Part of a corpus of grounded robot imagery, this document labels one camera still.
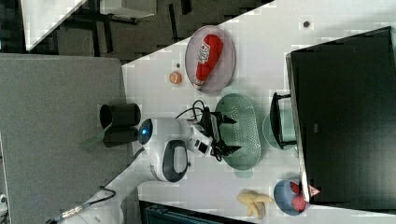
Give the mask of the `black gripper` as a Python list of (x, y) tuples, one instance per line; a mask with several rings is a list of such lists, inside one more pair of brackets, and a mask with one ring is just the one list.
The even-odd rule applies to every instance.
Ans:
[(222, 123), (235, 124), (235, 120), (226, 115), (221, 115), (220, 112), (211, 112), (208, 106), (204, 108), (199, 125), (202, 126), (205, 132), (212, 138), (212, 151), (210, 155), (215, 157), (218, 161), (222, 160), (222, 155), (228, 156), (241, 148), (240, 146), (224, 146), (224, 141), (221, 139), (219, 129)]

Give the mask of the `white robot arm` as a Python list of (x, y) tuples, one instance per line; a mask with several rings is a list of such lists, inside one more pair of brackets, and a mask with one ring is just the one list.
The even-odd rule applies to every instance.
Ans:
[(200, 119), (151, 118), (142, 122), (134, 161), (102, 186), (87, 202), (46, 221), (46, 224), (123, 224), (123, 201), (149, 181), (176, 183), (187, 173), (189, 152), (217, 159), (239, 149), (221, 138), (220, 127), (236, 121), (221, 112), (201, 109)]

